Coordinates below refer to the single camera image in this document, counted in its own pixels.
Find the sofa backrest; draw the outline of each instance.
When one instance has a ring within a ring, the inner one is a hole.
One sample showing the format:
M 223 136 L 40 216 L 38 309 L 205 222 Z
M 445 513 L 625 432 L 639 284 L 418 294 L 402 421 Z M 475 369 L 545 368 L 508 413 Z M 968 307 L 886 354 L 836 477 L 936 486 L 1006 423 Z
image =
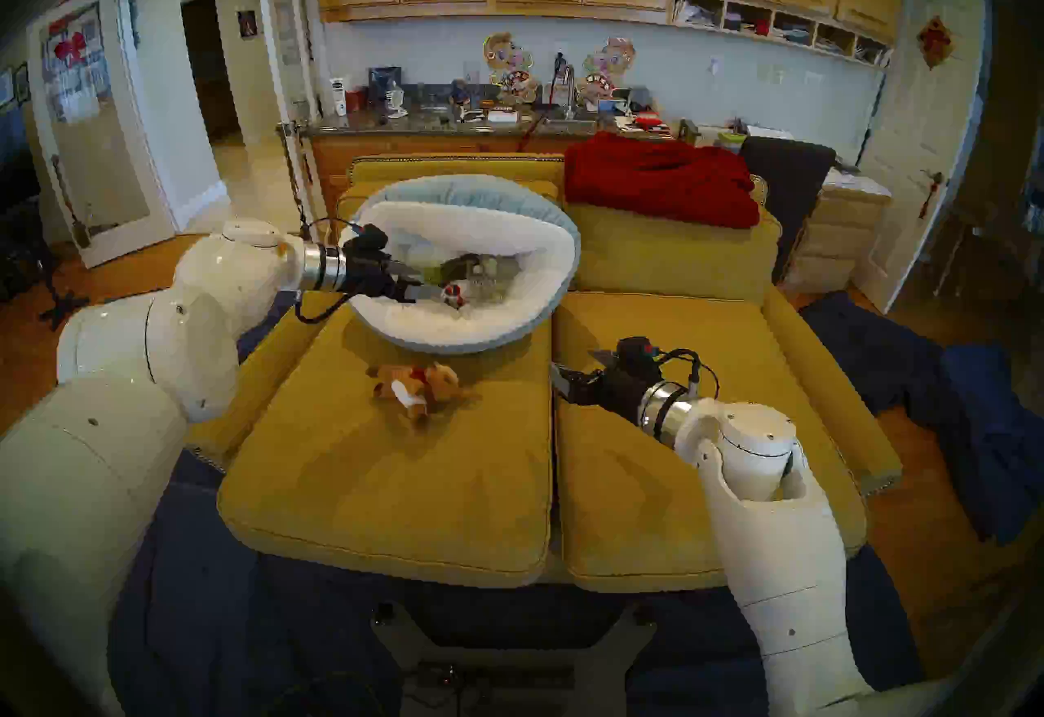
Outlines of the sofa backrest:
M 564 205 L 564 171 L 562 156 L 364 156 L 352 165 L 337 216 L 349 219 L 370 195 L 390 183 L 429 175 L 497 175 Z M 574 287 L 761 304 L 772 283 L 782 230 L 764 209 L 764 183 L 756 178 L 755 184 L 752 194 L 761 206 L 761 219 L 749 230 L 564 205 L 580 232 Z

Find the baseboard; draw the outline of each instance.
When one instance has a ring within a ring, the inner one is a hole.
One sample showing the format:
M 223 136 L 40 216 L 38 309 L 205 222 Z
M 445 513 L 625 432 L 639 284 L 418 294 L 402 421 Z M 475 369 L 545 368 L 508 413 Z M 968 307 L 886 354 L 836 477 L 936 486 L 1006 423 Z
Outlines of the baseboard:
M 213 206 L 216 202 L 222 201 L 231 202 L 229 199 L 229 192 L 224 188 L 224 184 L 218 182 L 206 192 L 200 192 L 187 204 L 183 204 L 172 210 L 174 215 L 174 225 L 177 228 L 177 233 L 184 234 L 188 224 L 192 221 L 192 218 L 198 215 L 199 212 L 208 206 Z

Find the sink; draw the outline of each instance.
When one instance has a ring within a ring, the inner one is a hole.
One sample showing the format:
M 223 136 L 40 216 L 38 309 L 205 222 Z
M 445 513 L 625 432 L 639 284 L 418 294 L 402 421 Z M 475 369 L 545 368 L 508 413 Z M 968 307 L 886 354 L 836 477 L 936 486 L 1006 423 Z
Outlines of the sink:
M 544 119 L 538 127 L 538 133 L 550 133 L 566 136 L 594 136 L 598 130 L 598 122 L 594 119 Z

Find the yellow sofa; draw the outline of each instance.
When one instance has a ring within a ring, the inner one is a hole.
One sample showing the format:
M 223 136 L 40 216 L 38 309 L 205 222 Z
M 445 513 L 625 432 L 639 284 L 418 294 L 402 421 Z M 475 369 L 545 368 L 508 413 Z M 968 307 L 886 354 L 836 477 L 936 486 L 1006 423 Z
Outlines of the yellow sofa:
M 355 161 L 337 214 L 348 218 L 388 183 L 434 174 L 495 174 L 556 202 L 563 194 L 559 156 L 372 157 Z M 763 191 L 759 183 L 762 202 Z M 244 363 L 232 410 L 190 434 L 228 469 L 218 508 L 230 529 L 260 551 L 456 584 L 723 584 L 695 471 L 613 414 L 552 402 L 550 360 L 587 369 L 590 350 L 646 335 L 697 351 L 722 400 L 772 405 L 797 422 L 846 549 L 857 550 L 863 496 L 901 467 L 769 284 L 776 220 L 762 208 L 757 226 L 732 231 L 566 211 L 582 237 L 574 290 L 523 340 L 450 358 L 471 397 L 426 428 L 373 400 L 365 368 L 428 356 L 377 337 L 349 307 L 322 328 L 285 317 Z M 329 302 L 307 298 L 312 310 Z M 685 380 L 681 366 L 667 375 Z

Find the plush dog toy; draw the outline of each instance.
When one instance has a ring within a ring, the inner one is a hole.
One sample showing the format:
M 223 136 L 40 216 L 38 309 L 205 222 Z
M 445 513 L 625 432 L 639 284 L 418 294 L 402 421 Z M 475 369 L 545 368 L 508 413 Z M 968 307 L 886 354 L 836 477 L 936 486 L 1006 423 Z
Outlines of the plush dog toy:
M 366 369 L 366 375 L 380 381 L 374 388 L 374 397 L 397 399 L 406 406 L 410 422 L 427 416 L 429 405 L 448 403 L 464 396 L 456 373 L 442 363 L 433 363 L 427 368 L 377 366 Z

